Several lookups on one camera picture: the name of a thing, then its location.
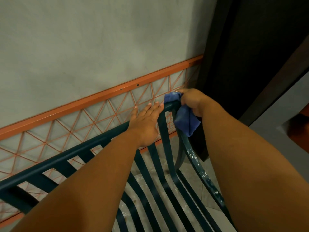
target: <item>orange metal bar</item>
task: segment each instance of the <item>orange metal bar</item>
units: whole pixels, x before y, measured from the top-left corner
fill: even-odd
[[[50,111],[41,113],[39,115],[27,118],[25,120],[19,121],[17,123],[8,125],[0,129],[0,140],[9,138],[21,132],[27,131],[39,125],[45,124],[49,121],[55,120],[62,116],[71,114],[73,112],[79,111],[80,109],[89,107],[98,102],[104,101],[111,97],[117,96],[119,94],[128,92],[132,89],[138,88],[138,86],[143,86],[150,82],[156,81],[160,78],[166,77],[168,75],[174,74],[178,71],[186,69],[188,67],[200,64],[202,61],[203,55],[199,55],[195,58],[188,59],[186,61],[177,63],[175,65],[166,67],[164,69],[152,72],[145,76],[139,77],[137,79],[128,81],[124,84],[115,86],[113,88],[104,90],[102,92],[90,95],[88,97],[76,100],[74,102],[68,103],[66,105],[57,107]]]

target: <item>cleaning rag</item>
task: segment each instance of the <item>cleaning rag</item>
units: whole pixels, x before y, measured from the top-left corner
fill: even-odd
[[[166,94],[164,95],[164,104],[175,100],[180,101],[181,96],[182,93],[179,92],[171,92]],[[174,120],[175,127],[183,131],[187,137],[190,137],[193,134],[200,123],[201,122],[193,114],[192,109],[187,105],[183,105],[178,109],[176,119]]]

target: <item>chair slat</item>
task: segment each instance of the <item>chair slat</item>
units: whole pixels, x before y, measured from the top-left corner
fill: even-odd
[[[70,177],[77,170],[68,161],[62,161],[54,165],[54,168],[64,175],[66,178]]]
[[[176,174],[176,170],[175,170],[175,167],[174,167],[173,155],[172,155],[171,143],[170,143],[170,139],[169,139],[169,135],[168,135],[168,126],[166,124],[166,118],[165,118],[164,113],[161,113],[159,115],[158,126],[159,126],[159,130],[160,130],[160,135],[161,135],[161,139],[162,139],[162,144],[163,144],[163,149],[164,149],[164,152],[165,152],[166,161],[167,161],[167,164],[168,164],[168,169],[170,171],[170,175],[173,179],[174,184],[176,185],[180,194],[182,195],[182,197],[184,198],[184,200],[188,204],[189,208],[191,209],[192,213],[194,214],[195,218],[199,222],[202,229],[204,231],[212,231],[209,224],[207,223],[207,221],[205,220],[205,218],[203,217],[203,215],[199,211],[199,209],[196,207],[192,198],[190,197],[190,195],[188,194],[188,192],[186,191],[186,189],[184,188],[184,186],[182,185],[182,183],[180,182],[180,180],[179,180],[179,178]]]
[[[58,186],[57,183],[55,183],[52,179],[49,179],[44,174],[32,175],[27,179],[27,182],[40,188],[46,193],[50,193],[53,189],[55,189]]]
[[[0,199],[27,214],[38,200],[18,186],[11,187],[0,192]]]
[[[199,209],[201,210],[201,212],[203,213],[203,215],[208,220],[211,227],[214,229],[214,231],[221,232],[221,229],[219,228],[217,223],[214,221],[214,219],[212,218],[208,210],[205,208],[200,198],[196,195],[195,191],[192,189],[192,187],[190,186],[190,184],[188,183],[187,179],[184,177],[182,172],[180,170],[177,170],[176,173],[179,176],[180,180],[182,181],[183,185],[186,187],[191,197],[193,198],[193,200],[195,201],[195,203],[197,204],[197,206],[199,207]]]
[[[138,215],[137,209],[132,201],[132,199],[130,198],[130,196],[124,191],[121,200],[126,204],[126,206],[128,207],[130,214],[132,216],[133,219],[133,223],[135,226],[135,229],[137,232],[145,232],[144,228],[143,228],[143,224],[141,223],[141,219]]]
[[[78,156],[84,161],[88,163],[95,155],[91,152],[91,150],[84,151],[83,153],[78,154]]]
[[[171,188],[169,187],[165,176],[164,176],[164,172],[161,166],[161,162],[159,159],[159,155],[158,155],[158,151],[157,148],[155,146],[155,144],[151,144],[150,146],[148,146],[148,151],[150,153],[152,162],[154,164],[154,168],[158,174],[158,178],[160,180],[160,183],[162,184],[165,193],[167,194],[168,198],[170,199],[173,207],[175,208],[175,211],[177,212],[183,226],[185,227],[185,229],[187,231],[195,231],[193,226],[191,225],[189,219],[187,218],[186,214],[184,213],[182,207],[180,206],[178,200],[176,199],[173,191],[171,190]]]
[[[154,215],[154,213],[153,213],[153,211],[150,207],[148,199],[146,198],[144,191],[142,190],[142,188],[140,187],[140,185],[138,184],[138,182],[136,181],[135,177],[133,176],[133,174],[131,172],[129,174],[128,183],[132,187],[134,192],[137,194],[138,198],[140,199],[140,201],[143,205],[143,208],[146,212],[149,223],[152,227],[152,230],[160,232],[161,231],[160,226],[159,226],[159,224],[156,220],[156,217],[155,217],[155,215]]]
[[[175,224],[173,223],[173,220],[171,218],[171,216],[168,213],[168,210],[166,209],[164,202],[162,201],[157,188],[155,187],[155,184],[153,183],[151,176],[149,174],[148,168],[141,156],[141,153],[139,152],[139,150],[136,151],[135,157],[134,157],[134,161],[139,169],[139,171],[141,172],[147,186],[149,187],[149,190],[152,193],[152,196],[154,197],[155,202],[157,203],[157,206],[165,220],[166,225],[168,226],[168,229],[170,231],[178,231],[176,229]]]
[[[116,219],[117,219],[117,222],[118,222],[120,232],[129,232],[127,224],[126,224],[125,217],[123,216],[123,214],[122,214],[122,212],[119,208],[118,208],[118,211],[117,211]]]

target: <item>wall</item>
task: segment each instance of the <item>wall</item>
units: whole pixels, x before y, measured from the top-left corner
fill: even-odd
[[[216,0],[0,0],[0,127],[204,51]]]

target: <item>metal chair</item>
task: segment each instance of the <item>metal chair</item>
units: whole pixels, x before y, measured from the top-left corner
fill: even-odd
[[[212,198],[218,204],[220,209],[232,223],[230,214],[225,206],[224,199],[222,198],[220,192],[211,182],[210,178],[207,176],[206,172],[204,171],[202,165],[200,164],[198,158],[196,157],[194,151],[191,148],[188,138],[180,131],[177,130],[177,134],[179,136],[179,151],[176,163],[174,165],[173,156],[172,156],[172,149],[169,140],[168,134],[168,127],[166,124],[166,118],[164,112],[171,111],[172,116],[175,119],[176,111],[180,107],[180,102],[174,101],[165,104],[164,111],[160,114],[158,118],[158,126],[161,134],[162,144],[166,156],[166,161],[168,165],[168,169],[171,175],[171,178],[178,188],[178,191],[186,201],[187,205],[191,209],[192,213],[194,214],[195,218],[199,222],[201,228],[204,231],[214,231],[219,232],[221,231],[214,219],[211,217],[210,213],[207,211],[199,197],[196,195],[182,172],[180,171],[180,167],[184,161],[185,156],[190,160],[191,165],[193,166],[196,174],[199,176],[200,180],[203,182],[206,189],[211,194]],[[126,131],[129,126],[129,122],[121,124],[103,134],[100,134],[88,141],[85,141],[67,151],[64,151],[48,160],[45,160],[39,164],[36,164],[33,167],[30,167],[16,175],[13,175],[3,181],[0,182],[0,199],[5,201],[6,203],[12,205],[13,207],[19,209],[24,214],[27,214],[37,203],[38,200],[34,198],[32,195],[27,193],[25,190],[18,187],[18,184],[23,183],[25,181],[33,184],[34,186],[40,188],[41,190],[49,193],[53,189],[55,189],[58,184],[45,176],[43,172],[54,168],[59,171],[65,177],[71,176],[76,169],[67,162],[71,158],[75,156],[79,156],[85,163],[90,161],[94,154],[91,152],[91,149],[101,145],[103,148],[111,141],[112,138],[118,136],[120,133]],[[158,174],[158,178],[160,183],[162,184],[164,191],[166,192],[169,200],[171,201],[175,211],[177,212],[180,220],[183,223],[183,226],[187,231],[194,231],[193,226],[191,225],[189,219],[187,218],[186,214],[184,213],[182,207],[180,206],[178,200],[176,199],[174,193],[170,189],[169,185],[167,184],[160,159],[158,156],[157,148],[155,144],[151,144],[148,146],[148,150],[155,167],[155,170]],[[136,151],[135,154],[135,163],[138,169],[141,172],[141,175],[145,179],[147,186],[149,187],[153,198],[158,205],[158,208],[166,222],[166,225],[170,231],[177,231],[176,226],[168,213],[156,187],[153,183],[153,180],[150,176],[150,173],[145,165],[145,162],[141,156],[139,150]],[[130,173],[128,178],[129,185],[133,188],[137,196],[142,202],[142,206],[145,210],[145,213],[149,219],[149,223],[153,229],[153,231],[161,231],[160,226],[155,218],[155,215],[150,207],[150,204],[146,198],[145,193],[141,189],[140,185],[136,181],[135,177],[132,173]],[[122,195],[122,201],[127,205],[135,228],[137,231],[144,231],[143,225],[141,223],[141,219],[138,215],[136,207],[132,201],[132,199],[127,195],[126,192]],[[118,209],[117,216],[116,216],[119,229],[120,231],[128,231],[124,216],[120,209]]]

